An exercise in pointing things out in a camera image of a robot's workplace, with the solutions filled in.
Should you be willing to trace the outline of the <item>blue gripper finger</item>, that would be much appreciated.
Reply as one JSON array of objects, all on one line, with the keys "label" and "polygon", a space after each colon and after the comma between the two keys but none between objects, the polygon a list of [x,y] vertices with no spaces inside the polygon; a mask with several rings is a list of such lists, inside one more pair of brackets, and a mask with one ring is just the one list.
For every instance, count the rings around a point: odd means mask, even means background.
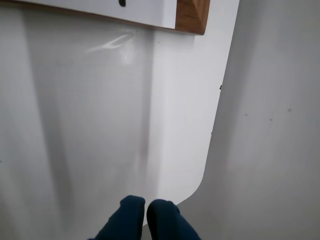
[{"label": "blue gripper finger", "polygon": [[148,228],[153,240],[199,240],[194,228],[171,201],[156,199],[146,212]]},{"label": "blue gripper finger", "polygon": [[95,236],[95,240],[140,240],[145,214],[145,199],[128,195]]}]

